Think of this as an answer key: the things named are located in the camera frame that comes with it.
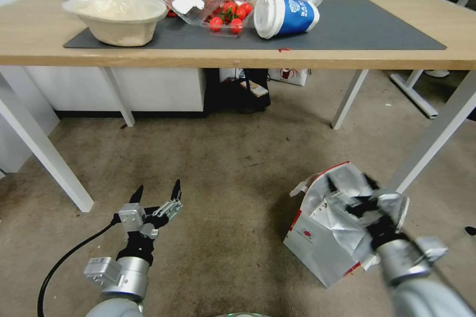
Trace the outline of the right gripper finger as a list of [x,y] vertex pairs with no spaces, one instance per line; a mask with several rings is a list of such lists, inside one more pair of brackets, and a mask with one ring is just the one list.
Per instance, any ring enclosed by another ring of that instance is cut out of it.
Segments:
[[387,193],[386,190],[382,188],[380,184],[376,180],[374,180],[371,176],[369,176],[367,173],[364,173],[363,176],[367,182],[367,185],[371,189],[371,194],[368,196],[364,196],[363,198],[369,202],[371,201],[378,202],[383,200],[384,195]]
[[326,180],[331,204],[352,217],[359,217],[359,187],[345,187],[342,190],[330,176]]

